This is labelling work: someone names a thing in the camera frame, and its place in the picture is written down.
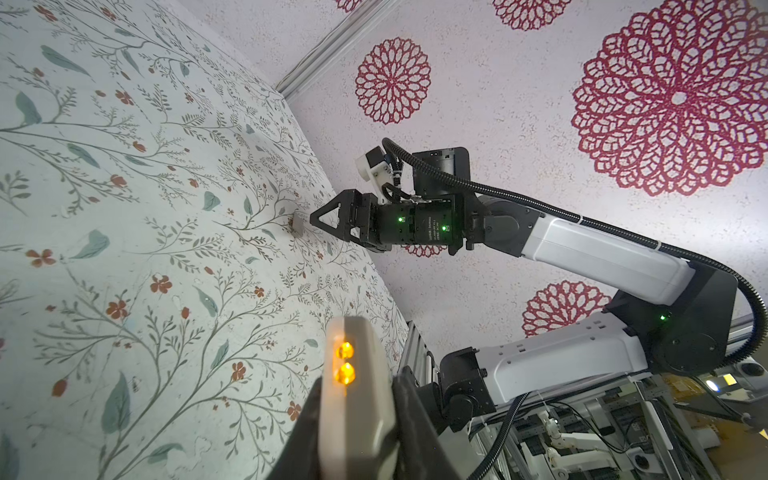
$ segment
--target white wall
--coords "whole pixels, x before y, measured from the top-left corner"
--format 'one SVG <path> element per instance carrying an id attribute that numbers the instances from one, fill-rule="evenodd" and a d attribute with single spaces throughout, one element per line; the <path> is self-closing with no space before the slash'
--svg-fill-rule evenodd
<path id="1" fill-rule="evenodd" d="M 768 167 L 745 169 L 725 187 L 700 188 L 690 196 L 651 196 L 619 188 L 579 149 L 578 129 L 571 126 L 572 94 L 584 76 L 584 63 L 633 14 L 660 5 L 659 0 L 574 0 L 551 25 L 523 31 L 502 24 L 491 0 L 403 2 L 292 109 L 337 190 L 366 190 L 353 159 L 382 137 L 410 151 L 464 146 L 473 180 L 706 254 L 765 293 Z M 384 125 L 358 105 L 355 80 L 373 46 L 396 37 L 411 38 L 428 55 L 431 84 L 413 116 Z M 764 57 L 764 43 L 754 48 Z M 767 74 L 764 67 L 755 71 L 757 77 Z M 762 95 L 755 102 L 759 111 L 768 108 L 764 85 L 756 89 Z M 765 129 L 760 135 L 764 153 Z M 579 281 L 483 246 L 428 259 L 396 247 L 375 260 L 406 319 L 417 322 L 440 356 L 522 337 L 522 314 L 538 290 Z M 738 310 L 745 312 L 742 306 Z"/>
<path id="2" fill-rule="evenodd" d="M 272 85 L 347 15 L 337 0 L 179 2 L 243 52 Z"/>

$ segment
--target orange flower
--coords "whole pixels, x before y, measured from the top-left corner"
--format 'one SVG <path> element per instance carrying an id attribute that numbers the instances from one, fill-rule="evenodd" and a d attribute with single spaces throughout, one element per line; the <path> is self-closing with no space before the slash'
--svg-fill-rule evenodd
<path id="1" fill-rule="evenodd" d="M 157 292 L 158 290 L 160 290 L 160 293 L 168 293 L 168 289 L 173 286 L 173 284 L 168 281 L 168 275 L 163 275 L 163 278 L 159 280 L 155 275 L 153 275 L 152 280 L 154 280 L 154 283 L 152 283 L 149 288 L 153 293 Z"/>
<path id="2" fill-rule="evenodd" d="M 109 9 L 109 8 L 107 8 L 107 7 L 101 7 L 101 13 L 103 13 L 105 17 L 109 18 L 109 19 L 110 19 L 110 20 L 112 20 L 113 22 L 114 22 L 114 20 L 115 20 L 115 19 L 118 17 L 117 15 L 115 15 L 114 13 L 112 13 L 112 12 L 110 11 L 110 9 Z"/>
<path id="3" fill-rule="evenodd" d="M 232 364 L 232 381 L 236 382 L 237 380 L 242 380 L 243 376 L 245 376 L 245 367 L 243 366 L 242 362 L 233 363 Z"/>
<path id="4" fill-rule="evenodd" d="M 35 252 L 34 250 L 29 250 L 27 252 L 27 257 L 34 258 L 34 260 L 32 261 L 32 266 L 35 268 L 40 268 L 41 266 L 43 266 L 43 263 L 45 265 L 53 265 L 54 263 L 56 263 L 56 260 L 53 260 L 51 258 L 51 255 L 53 255 L 53 252 L 48 248 L 43 250 L 42 255 L 38 255 L 38 253 Z"/>
<path id="5" fill-rule="evenodd" d="M 126 91 L 119 91 L 119 90 L 115 90 L 114 92 L 115 92 L 114 96 L 119 98 L 120 101 L 123 102 L 124 104 L 126 104 L 126 105 L 133 105 L 134 104 L 134 99 L 131 98 L 131 96 L 128 94 L 128 92 L 126 92 Z"/>
<path id="6" fill-rule="evenodd" d="M 53 384 L 53 390 L 51 391 L 51 396 L 62 396 L 64 395 L 64 391 L 67 389 L 67 379 L 61 379 L 58 382 Z"/>
<path id="7" fill-rule="evenodd" d="M 122 188 L 122 187 L 125 187 L 126 185 L 128 185 L 128 183 L 125 181 L 125 179 L 123 177 L 121 177 L 120 175 L 116 175 L 116 174 L 112 175 L 111 177 L 109 177 L 109 179 L 112 180 L 112 183 L 116 187 Z"/>
<path id="8" fill-rule="evenodd" d="M 38 13 L 44 16 L 45 19 L 48 20 L 49 22 L 56 22 L 58 20 L 58 18 L 56 18 L 56 16 L 53 15 L 53 12 L 51 12 L 47 8 L 43 8 L 40 5 L 38 5 L 35 7 L 35 10 L 37 10 Z"/>
<path id="9" fill-rule="evenodd" d="M 125 309 L 125 302 L 119 300 L 118 302 L 110 302 L 107 307 L 107 315 L 111 316 L 113 320 L 118 320 L 121 317 L 128 316 L 128 311 Z"/>
<path id="10" fill-rule="evenodd" d="M 291 401 L 290 407 L 288 407 L 288 416 L 290 416 L 290 421 L 295 422 L 296 419 L 299 418 L 299 414 L 301 413 L 301 405 L 298 403 L 293 403 Z"/>

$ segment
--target orange light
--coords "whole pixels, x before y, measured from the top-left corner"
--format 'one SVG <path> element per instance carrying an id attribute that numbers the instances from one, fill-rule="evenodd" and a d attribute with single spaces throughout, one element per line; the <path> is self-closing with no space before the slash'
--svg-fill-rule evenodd
<path id="1" fill-rule="evenodd" d="M 349 362 L 342 365 L 336 372 L 336 381 L 338 383 L 343 383 L 344 385 L 349 385 L 350 383 L 354 382 L 355 367 L 351 366 Z"/>
<path id="2" fill-rule="evenodd" d="M 352 348 L 352 343 L 344 342 L 336 351 L 336 356 L 340 359 L 351 359 L 355 355 L 355 349 Z"/>

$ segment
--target red circular pattern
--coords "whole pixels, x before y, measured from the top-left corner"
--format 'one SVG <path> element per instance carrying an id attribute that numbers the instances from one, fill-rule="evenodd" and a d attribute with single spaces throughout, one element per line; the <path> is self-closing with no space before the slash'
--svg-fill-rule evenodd
<path id="1" fill-rule="evenodd" d="M 533 336 L 571 325 L 595 310 L 602 310 L 610 301 L 596 286 L 584 282 L 550 283 L 528 301 L 523 312 L 523 331 L 525 336 Z"/>
<path id="2" fill-rule="evenodd" d="M 496 16 L 513 30 L 538 30 L 551 24 L 571 0 L 493 0 Z"/>
<path id="3" fill-rule="evenodd" d="M 357 71 L 358 104 L 373 121 L 383 124 L 410 118 L 432 83 L 432 69 L 422 48 L 400 37 L 374 47 Z"/>
<path id="4" fill-rule="evenodd" d="M 619 187 L 691 195 L 768 157 L 768 14 L 667 0 L 607 36 L 574 92 L 579 149 Z"/>
<path id="5" fill-rule="evenodd" d="M 349 13 L 354 10 L 357 5 L 360 5 L 360 3 L 362 3 L 362 0 L 336 0 L 336 7 Z"/>
<path id="6" fill-rule="evenodd" d="M 404 248 L 411 255 L 427 258 L 430 258 L 432 255 L 439 255 L 440 252 L 448 249 L 448 247 L 441 245 L 406 245 Z"/>

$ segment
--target pink wall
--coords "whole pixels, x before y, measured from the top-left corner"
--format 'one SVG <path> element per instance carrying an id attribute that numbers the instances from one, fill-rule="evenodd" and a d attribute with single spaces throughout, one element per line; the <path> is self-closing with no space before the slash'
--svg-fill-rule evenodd
<path id="1" fill-rule="evenodd" d="M 179 0 L 277 84 L 362 0 Z"/>
<path id="2" fill-rule="evenodd" d="M 509 18 L 508 23 L 517 27 L 512 28 L 502 23 L 493 4 L 513 3 L 404 2 L 313 89 L 293 102 L 292 109 L 333 186 L 337 190 L 365 190 L 353 159 L 384 136 L 411 151 L 464 146 L 472 157 L 473 180 L 714 257 L 766 293 L 768 167 L 760 167 L 768 151 L 768 87 L 761 83 L 768 77 L 766 27 L 762 33 L 751 34 L 749 41 L 740 40 L 739 31 L 717 30 L 720 17 L 725 18 L 728 28 L 758 28 L 751 7 L 736 12 L 745 15 L 738 24 L 716 5 L 707 10 L 709 2 L 698 2 L 704 11 L 668 15 L 666 20 L 663 12 L 656 12 L 654 15 L 666 24 L 648 20 L 646 25 L 633 15 L 645 14 L 652 19 L 650 12 L 662 6 L 661 1 L 551 0 L 540 2 L 543 6 L 556 4 L 547 17 L 551 24 L 536 22 L 535 18 L 527 23 Z M 665 3 L 667 7 L 676 4 Z M 690 38 L 680 41 L 687 45 L 687 57 L 678 56 L 671 47 L 664 56 L 658 50 L 664 46 L 644 53 L 632 51 L 639 45 L 637 39 L 659 38 L 663 43 L 686 31 Z M 620 49 L 608 52 L 613 45 L 610 42 L 604 48 L 604 40 L 612 35 L 626 44 L 624 53 Z M 374 60 L 366 60 L 374 47 L 394 38 L 409 39 L 420 47 L 416 57 L 420 64 L 409 71 L 415 77 L 406 84 L 416 82 L 413 90 L 425 91 L 425 98 L 410 95 L 419 100 L 418 110 L 411 107 L 409 118 L 403 114 L 397 122 L 393 113 L 384 124 L 385 118 L 377 116 L 375 108 L 369 109 L 369 116 L 359 105 L 356 78 L 359 67 Z M 690 50 L 694 45 L 700 48 L 698 53 Z M 719 64 L 707 63 L 711 61 L 708 45 L 722 56 Z M 594 115 L 587 115 L 578 119 L 587 124 L 582 138 L 572 124 L 581 111 L 574 92 L 582 86 L 585 64 L 591 77 L 599 80 L 595 72 L 600 65 L 593 60 L 601 49 L 612 65 L 615 61 L 635 61 L 633 65 L 637 65 L 651 59 L 657 69 L 649 66 L 637 70 L 640 80 L 630 78 L 632 72 L 627 71 L 605 83 L 588 84 L 593 90 L 603 88 L 598 96 L 607 105 L 625 103 L 616 118 L 608 118 L 604 126 L 611 129 L 618 125 L 624 133 L 599 133 L 595 127 L 598 134 L 587 135 L 593 126 L 589 122 L 594 123 Z M 420 58 L 422 53 L 427 58 Z M 395 58 L 392 62 L 397 66 L 407 61 Z M 677 75 L 674 81 L 680 87 L 670 86 L 670 73 Z M 702 80 L 702 75 L 709 75 L 709 80 Z M 364 79 L 361 82 L 359 93 L 365 96 L 369 93 Z M 580 90 L 578 97 L 581 105 L 589 108 L 592 99 L 588 93 Z M 707 95 L 717 98 L 704 101 Z M 403 108 L 394 104 L 392 112 Z M 658 138 L 648 136 L 654 132 L 659 132 Z M 629 148 L 627 142 L 637 143 Z M 600 153 L 600 148 L 609 145 L 619 154 Z M 738 157 L 740 168 L 734 166 L 729 149 Z M 590 151 L 595 152 L 597 162 L 590 158 Z M 691 167 L 697 155 L 700 159 Z M 616 170 L 622 173 L 621 184 L 606 171 L 620 159 L 637 156 L 660 161 L 666 167 L 673 167 L 677 158 L 688 180 L 647 181 L 638 187 L 638 171 L 645 176 L 653 173 L 654 166 L 648 166 L 647 161 L 642 170 Z M 710 165 L 720 165 L 726 173 L 731 172 L 730 176 L 713 174 L 709 183 L 722 186 L 702 187 L 705 176 L 715 171 L 707 162 L 718 158 L 723 161 Z M 547 315 L 554 322 L 568 323 L 599 306 L 599 292 L 614 293 L 608 286 L 483 246 L 474 252 L 462 250 L 455 257 L 443 252 L 429 258 L 415 257 L 396 247 L 392 253 L 375 256 L 375 260 L 406 319 L 417 322 L 428 345 L 439 355 L 467 345 L 501 344 L 522 337 L 526 310 L 533 316 L 529 323 Z M 550 293 L 546 293 L 550 284 Z M 529 301 L 537 296 L 539 300 Z M 563 301 L 577 305 L 558 313 Z M 739 299 L 738 305 L 737 313 L 744 314 L 745 302 Z"/>

